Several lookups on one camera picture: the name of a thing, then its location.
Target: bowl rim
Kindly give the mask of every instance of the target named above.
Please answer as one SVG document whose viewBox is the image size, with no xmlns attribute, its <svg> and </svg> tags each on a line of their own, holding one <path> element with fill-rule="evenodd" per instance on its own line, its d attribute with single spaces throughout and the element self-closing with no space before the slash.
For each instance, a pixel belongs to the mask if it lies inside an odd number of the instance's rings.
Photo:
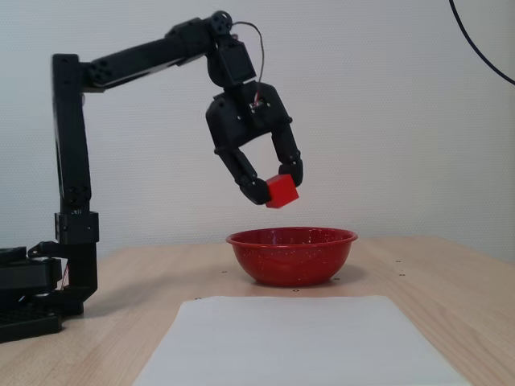
<svg viewBox="0 0 515 386">
<path fill-rule="evenodd" d="M 256 232 L 256 231 L 273 231 L 276 229 L 312 229 L 312 230 L 324 230 L 324 231 L 337 231 L 337 232 L 347 233 L 348 237 L 343 240 L 334 240 L 334 241 L 328 241 L 325 243 L 281 244 L 281 245 L 244 243 L 244 242 L 236 241 L 233 239 L 234 237 L 241 236 L 244 233 Z M 250 229 L 248 231 L 233 233 L 232 235 L 229 235 L 225 238 L 225 241 L 231 245 L 238 245 L 240 247 L 246 247 L 246 248 L 268 248 L 268 249 L 271 249 L 271 248 L 319 248 L 319 247 L 330 246 L 330 245 L 352 243 L 354 240 L 357 240 L 357 234 L 353 231 L 349 231 L 347 229 L 326 228 L 326 227 L 279 227 L 279 228 Z"/>
</svg>

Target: white paper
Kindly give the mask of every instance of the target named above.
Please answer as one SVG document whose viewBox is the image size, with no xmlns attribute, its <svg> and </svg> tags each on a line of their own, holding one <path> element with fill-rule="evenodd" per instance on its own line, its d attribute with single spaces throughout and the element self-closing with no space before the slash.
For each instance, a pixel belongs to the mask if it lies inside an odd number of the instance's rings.
<svg viewBox="0 0 515 386">
<path fill-rule="evenodd" d="M 465 386 L 384 297 L 185 302 L 137 386 Z"/>
</svg>

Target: white wall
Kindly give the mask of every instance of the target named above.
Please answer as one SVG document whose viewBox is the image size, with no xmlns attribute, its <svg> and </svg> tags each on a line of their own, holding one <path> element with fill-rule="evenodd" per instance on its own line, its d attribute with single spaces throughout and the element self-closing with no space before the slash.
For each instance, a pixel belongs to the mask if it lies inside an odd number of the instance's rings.
<svg viewBox="0 0 515 386">
<path fill-rule="evenodd" d="M 480 48 L 515 76 L 515 4 L 456 5 Z M 3 0 L 2 247 L 53 239 L 51 54 L 93 60 L 218 9 L 262 29 L 264 81 L 294 118 L 303 152 L 300 200 L 275 211 L 239 192 L 212 152 L 204 113 L 219 89 L 202 59 L 88 96 L 101 255 L 297 224 L 440 235 L 515 258 L 515 86 L 468 46 L 447 0 Z M 245 27 L 237 33 L 258 68 L 258 37 Z M 244 150 L 260 176 L 276 173 L 270 139 Z"/>
</svg>

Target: robotic arm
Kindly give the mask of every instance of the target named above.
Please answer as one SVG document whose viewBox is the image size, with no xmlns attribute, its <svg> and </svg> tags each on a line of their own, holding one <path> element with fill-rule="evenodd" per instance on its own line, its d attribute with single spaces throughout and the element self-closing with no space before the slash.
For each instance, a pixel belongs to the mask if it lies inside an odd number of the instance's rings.
<svg viewBox="0 0 515 386">
<path fill-rule="evenodd" d="M 0 249 L 0 342 L 57 332 L 61 316 L 82 314 L 83 303 L 97 289 L 98 213 L 89 210 L 91 183 L 82 105 L 87 92 L 131 82 L 201 56 L 208 58 L 212 82 L 224 89 L 206 112 L 215 153 L 243 194 L 255 204 L 271 200 L 267 183 L 239 150 L 265 133 L 281 163 L 279 174 L 295 186 L 303 180 L 303 163 L 288 116 L 274 87 L 257 83 L 245 45 L 231 34 L 233 21 L 224 11 L 194 18 L 171 29 L 163 39 L 82 63 L 77 55 L 52 57 L 60 212 L 55 215 L 57 242 Z M 61 280 L 60 261 L 68 259 L 69 285 Z M 2 324 L 8 315 L 17 322 Z"/>
</svg>

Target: black cable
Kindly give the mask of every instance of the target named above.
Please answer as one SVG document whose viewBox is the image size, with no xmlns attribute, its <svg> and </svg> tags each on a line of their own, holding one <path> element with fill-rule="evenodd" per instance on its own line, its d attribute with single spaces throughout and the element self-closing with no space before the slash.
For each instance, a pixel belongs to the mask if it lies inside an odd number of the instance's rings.
<svg viewBox="0 0 515 386">
<path fill-rule="evenodd" d="M 511 84 L 515 84 L 515 80 L 513 80 L 512 78 L 510 78 L 509 76 L 506 76 L 503 72 L 501 72 L 501 70 L 499 70 L 499 68 L 497 68 L 496 66 L 494 66 L 492 64 L 492 62 L 490 62 L 490 60 L 486 59 L 486 57 L 481 53 L 481 51 L 479 50 L 479 48 L 474 44 L 474 42 L 472 42 L 472 40 L 470 39 L 470 36 L 468 36 L 468 33 L 465 31 L 465 27 L 464 25 L 461 23 L 461 19 L 459 18 L 458 16 L 458 11 L 456 10 L 456 7 L 454 5 L 454 0 L 449 0 L 449 4 L 451 4 L 451 8 L 452 8 L 452 13 L 454 14 L 454 17 L 456 18 L 456 22 L 458 22 L 458 25 L 459 25 L 459 28 L 461 30 L 461 32 L 463 33 L 463 36 L 465 36 L 465 39 L 468 41 L 468 43 L 471 45 L 471 47 L 474 49 L 474 51 L 476 52 L 477 55 L 479 55 L 479 57 L 498 75 L 500 76 L 501 78 L 503 78 L 504 80 L 508 81 L 509 83 Z"/>
<path fill-rule="evenodd" d="M 249 22 L 235 22 L 235 23 L 233 23 L 234 26 L 236 26 L 237 24 L 243 24 L 243 25 L 252 27 L 259 34 L 259 43 L 261 44 L 261 71 L 259 72 L 259 79 L 257 80 L 257 94 L 259 95 L 259 87 L 261 85 L 261 79 L 263 77 L 263 68 L 265 67 L 265 46 L 263 44 L 263 35 L 261 35 L 261 31 L 259 30 L 259 28 L 255 24 L 252 24 L 252 23 L 249 23 Z"/>
</svg>

